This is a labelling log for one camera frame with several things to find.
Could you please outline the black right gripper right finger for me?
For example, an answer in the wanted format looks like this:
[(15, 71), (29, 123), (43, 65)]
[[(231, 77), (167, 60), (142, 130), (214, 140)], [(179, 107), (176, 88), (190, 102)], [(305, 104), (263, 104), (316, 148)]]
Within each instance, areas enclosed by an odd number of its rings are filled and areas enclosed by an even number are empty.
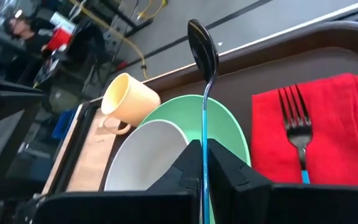
[(216, 224), (358, 224), (358, 187), (277, 184), (209, 139)]

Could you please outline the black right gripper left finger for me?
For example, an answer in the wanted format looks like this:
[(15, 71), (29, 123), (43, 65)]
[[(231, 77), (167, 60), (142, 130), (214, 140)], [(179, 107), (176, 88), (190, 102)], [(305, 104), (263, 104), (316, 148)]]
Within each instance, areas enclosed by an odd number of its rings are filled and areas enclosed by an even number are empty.
[(147, 190), (53, 195), (37, 209), (35, 224), (199, 224), (201, 151), (192, 140)]

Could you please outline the grey bowl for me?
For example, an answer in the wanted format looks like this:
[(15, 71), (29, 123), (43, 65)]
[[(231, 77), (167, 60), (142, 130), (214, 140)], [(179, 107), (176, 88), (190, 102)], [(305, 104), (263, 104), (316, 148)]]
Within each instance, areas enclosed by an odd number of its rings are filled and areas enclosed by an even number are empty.
[(105, 181), (105, 191), (146, 190), (166, 173), (189, 143), (173, 122), (146, 122), (122, 143)]

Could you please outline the black fork blue handle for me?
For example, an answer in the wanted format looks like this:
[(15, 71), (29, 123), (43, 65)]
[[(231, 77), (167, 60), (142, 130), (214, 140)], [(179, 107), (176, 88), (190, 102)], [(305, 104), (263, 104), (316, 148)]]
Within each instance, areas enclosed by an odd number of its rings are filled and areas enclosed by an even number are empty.
[(306, 104), (298, 85), (277, 90), (287, 139), (296, 147), (304, 184), (310, 183), (306, 168), (306, 148), (313, 137), (312, 125)]

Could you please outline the red cloth napkin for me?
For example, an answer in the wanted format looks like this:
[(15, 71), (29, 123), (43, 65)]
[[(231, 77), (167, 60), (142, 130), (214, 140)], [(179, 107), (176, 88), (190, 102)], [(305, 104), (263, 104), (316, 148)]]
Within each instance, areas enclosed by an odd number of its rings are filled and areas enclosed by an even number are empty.
[(358, 185), (358, 75), (343, 73), (252, 97), (252, 168), (274, 182), (302, 183), (280, 100), (301, 93), (311, 119), (306, 170), (312, 184)]

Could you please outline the green plate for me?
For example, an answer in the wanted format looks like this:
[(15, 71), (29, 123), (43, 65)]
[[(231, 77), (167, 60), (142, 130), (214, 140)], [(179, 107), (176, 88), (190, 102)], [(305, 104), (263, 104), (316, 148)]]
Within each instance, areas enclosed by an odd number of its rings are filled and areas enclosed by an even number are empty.
[[(163, 119), (175, 123), (189, 141), (201, 139), (201, 95), (182, 95), (162, 103), (142, 122)], [(246, 138), (234, 115), (220, 102), (208, 98), (208, 137), (217, 140), (248, 166), (251, 165)]]

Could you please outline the orange cup with handle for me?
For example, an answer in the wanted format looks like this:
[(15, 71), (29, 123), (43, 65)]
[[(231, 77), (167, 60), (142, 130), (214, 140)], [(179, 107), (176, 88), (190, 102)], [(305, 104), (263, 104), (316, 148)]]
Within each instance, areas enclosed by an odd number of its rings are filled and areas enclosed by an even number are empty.
[[(125, 134), (138, 126), (160, 104), (161, 99), (155, 91), (128, 73), (122, 73), (109, 84), (103, 95), (101, 112), (104, 117), (99, 128), (116, 135)], [(109, 118), (118, 119), (126, 126), (122, 129), (107, 126)]]

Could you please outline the black spoon blue handle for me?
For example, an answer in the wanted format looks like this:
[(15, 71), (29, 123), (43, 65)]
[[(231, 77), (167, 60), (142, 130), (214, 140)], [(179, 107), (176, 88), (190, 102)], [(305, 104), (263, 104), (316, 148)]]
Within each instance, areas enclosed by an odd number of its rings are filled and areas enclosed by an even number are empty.
[(211, 34), (197, 19), (188, 21), (188, 41), (190, 49), (198, 69), (203, 75), (206, 87), (203, 93), (201, 110), (201, 145), (203, 160), (202, 180), (202, 217), (203, 224), (210, 224), (209, 209), (209, 172), (208, 172), (208, 96), (217, 77), (219, 65), (218, 53)]

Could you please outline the dark brown plastic tray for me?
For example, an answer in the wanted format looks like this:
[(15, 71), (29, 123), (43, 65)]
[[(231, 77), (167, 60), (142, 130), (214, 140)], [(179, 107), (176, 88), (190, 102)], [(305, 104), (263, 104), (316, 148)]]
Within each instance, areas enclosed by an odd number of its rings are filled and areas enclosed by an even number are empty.
[(358, 22), (315, 24), (220, 56), (212, 97), (251, 137), (251, 95), (285, 85), (358, 74)]

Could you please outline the blue plastic bin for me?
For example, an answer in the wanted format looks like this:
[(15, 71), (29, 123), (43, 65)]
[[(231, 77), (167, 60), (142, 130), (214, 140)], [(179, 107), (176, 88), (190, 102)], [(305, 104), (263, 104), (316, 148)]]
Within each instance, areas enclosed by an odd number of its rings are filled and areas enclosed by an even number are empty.
[(76, 110), (66, 110), (64, 111), (58, 119), (56, 126), (52, 132), (53, 139), (64, 139), (67, 135), (67, 132), (71, 126), (71, 122), (75, 116)]

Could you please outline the red container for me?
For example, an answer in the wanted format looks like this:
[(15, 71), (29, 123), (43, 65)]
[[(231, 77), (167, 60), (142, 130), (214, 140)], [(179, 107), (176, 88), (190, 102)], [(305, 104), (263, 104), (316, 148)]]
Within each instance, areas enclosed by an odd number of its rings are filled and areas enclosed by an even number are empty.
[(63, 45), (67, 45), (71, 39), (71, 34), (65, 29), (59, 27), (53, 31), (51, 40), (46, 45), (48, 50), (57, 50)]

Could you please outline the person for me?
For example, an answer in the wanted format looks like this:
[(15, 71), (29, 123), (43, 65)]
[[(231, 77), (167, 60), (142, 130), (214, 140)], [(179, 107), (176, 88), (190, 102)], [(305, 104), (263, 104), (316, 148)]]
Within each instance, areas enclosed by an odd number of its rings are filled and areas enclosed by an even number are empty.
[[(15, 12), (10, 12), (3, 22), (3, 28), (13, 39), (22, 40), (27, 51), (40, 54), (46, 59), (54, 51), (46, 49), (46, 45), (51, 40), (53, 31), (59, 27), (39, 17), (33, 19), (23, 15), (16, 17)], [(72, 43), (74, 43), (73, 36), (67, 46)]]

